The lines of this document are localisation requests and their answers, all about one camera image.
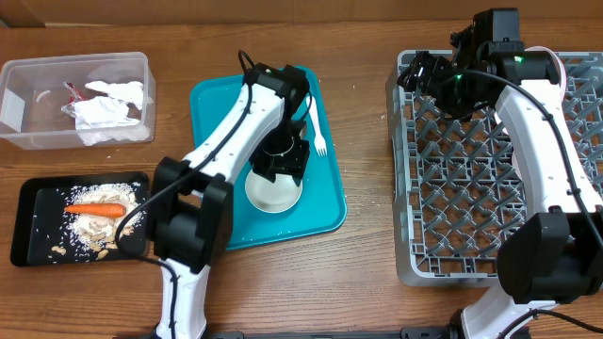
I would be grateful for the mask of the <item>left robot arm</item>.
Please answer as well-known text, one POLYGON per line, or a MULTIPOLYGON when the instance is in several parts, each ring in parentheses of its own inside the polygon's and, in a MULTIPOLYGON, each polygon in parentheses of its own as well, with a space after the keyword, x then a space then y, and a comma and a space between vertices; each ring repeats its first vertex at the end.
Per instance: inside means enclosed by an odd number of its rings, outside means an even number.
POLYGON ((309 93, 304 70, 258 63, 244 71, 236 103, 204 143, 158 164, 146 225, 163 279, 154 337, 204 337, 208 275, 233 231, 237 177, 250 165, 269 183, 279 175, 302 181, 310 145, 293 116, 309 93))

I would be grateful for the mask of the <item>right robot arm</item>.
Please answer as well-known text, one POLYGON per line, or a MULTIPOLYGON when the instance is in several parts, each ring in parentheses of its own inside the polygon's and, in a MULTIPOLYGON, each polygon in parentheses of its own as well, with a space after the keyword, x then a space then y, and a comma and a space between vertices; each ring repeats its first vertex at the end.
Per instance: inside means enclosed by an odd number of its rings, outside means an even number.
POLYGON ((508 131, 527 198, 527 221, 497 254, 498 282, 444 327, 407 338, 529 336, 537 315, 595 294, 602 284, 602 199, 562 112, 562 78, 547 51, 527 50, 516 8, 490 8, 454 32, 453 58, 419 52, 398 77, 454 119, 492 107, 508 131))

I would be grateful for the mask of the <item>wooden handled fork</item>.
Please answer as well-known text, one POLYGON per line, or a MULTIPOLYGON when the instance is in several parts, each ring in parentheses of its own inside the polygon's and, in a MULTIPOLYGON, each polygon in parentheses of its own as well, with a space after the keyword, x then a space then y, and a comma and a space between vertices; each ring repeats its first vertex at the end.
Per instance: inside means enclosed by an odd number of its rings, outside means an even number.
POLYGON ((316 101, 314 100, 311 93, 308 94, 308 98, 306 99, 307 111, 310 116, 310 120, 313 126, 313 130, 315 133, 313 144, 315 146, 315 150, 319 157, 326 156, 328 154, 326 141, 324 136, 321 133, 319 118, 318 118, 318 108, 316 101))

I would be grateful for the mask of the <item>white napkin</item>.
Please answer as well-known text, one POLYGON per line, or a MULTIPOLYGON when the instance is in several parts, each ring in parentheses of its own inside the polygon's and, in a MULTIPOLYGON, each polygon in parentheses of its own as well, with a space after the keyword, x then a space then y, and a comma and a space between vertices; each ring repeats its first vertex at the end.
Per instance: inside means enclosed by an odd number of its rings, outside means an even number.
POLYGON ((140 119, 129 116, 131 108, 142 111, 144 87, 141 82, 92 81, 85 88, 100 92, 100 95, 61 108, 63 113, 74 118, 75 130, 85 146, 111 140, 138 142, 150 138, 150 129, 139 125, 140 119))

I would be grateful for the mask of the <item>red wrapper scrap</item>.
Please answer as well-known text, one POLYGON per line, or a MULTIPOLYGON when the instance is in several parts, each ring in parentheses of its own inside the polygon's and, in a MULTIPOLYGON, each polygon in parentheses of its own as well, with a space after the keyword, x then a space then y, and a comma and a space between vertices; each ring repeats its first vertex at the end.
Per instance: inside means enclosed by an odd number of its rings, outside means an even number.
POLYGON ((77 103, 77 102, 87 101, 88 100, 88 98, 86 96, 84 96, 81 93, 81 91, 75 87, 75 85, 73 83, 71 83, 71 82, 64 82, 63 85, 64 85, 64 87, 70 93, 70 102, 69 102, 69 104, 74 104, 74 103, 77 103))

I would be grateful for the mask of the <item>orange carrot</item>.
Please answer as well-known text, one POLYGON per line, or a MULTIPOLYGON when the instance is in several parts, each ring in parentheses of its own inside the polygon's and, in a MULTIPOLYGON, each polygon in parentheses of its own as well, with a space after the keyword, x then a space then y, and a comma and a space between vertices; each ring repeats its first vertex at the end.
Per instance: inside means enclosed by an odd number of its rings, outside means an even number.
POLYGON ((126 215, 126 208, 114 202, 84 203, 66 206, 64 211, 72 214, 91 215, 103 218, 121 218, 126 215))

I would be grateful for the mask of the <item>white bowl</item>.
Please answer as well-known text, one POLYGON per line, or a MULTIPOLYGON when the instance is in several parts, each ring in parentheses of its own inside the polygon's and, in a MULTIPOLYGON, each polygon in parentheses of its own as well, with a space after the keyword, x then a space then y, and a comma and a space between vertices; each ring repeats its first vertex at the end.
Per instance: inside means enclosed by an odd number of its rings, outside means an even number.
POLYGON ((277 174, 271 182, 252 170, 245 180, 245 193, 250 203, 258 210, 277 214, 292 208, 302 195, 302 183, 286 174, 277 174))

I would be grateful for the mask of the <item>white round plate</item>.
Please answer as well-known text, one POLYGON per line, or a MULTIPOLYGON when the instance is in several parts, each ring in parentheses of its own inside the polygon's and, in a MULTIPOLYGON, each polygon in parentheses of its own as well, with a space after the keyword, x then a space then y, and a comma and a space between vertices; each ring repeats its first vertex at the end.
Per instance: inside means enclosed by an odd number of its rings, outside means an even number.
POLYGON ((527 51, 547 52, 551 55, 555 68, 560 76, 561 95, 564 95, 565 91, 566 91, 566 86, 567 86, 566 70, 564 68, 564 65, 563 65, 561 59, 558 57, 558 55, 545 46, 531 46, 531 47, 527 48, 527 51))

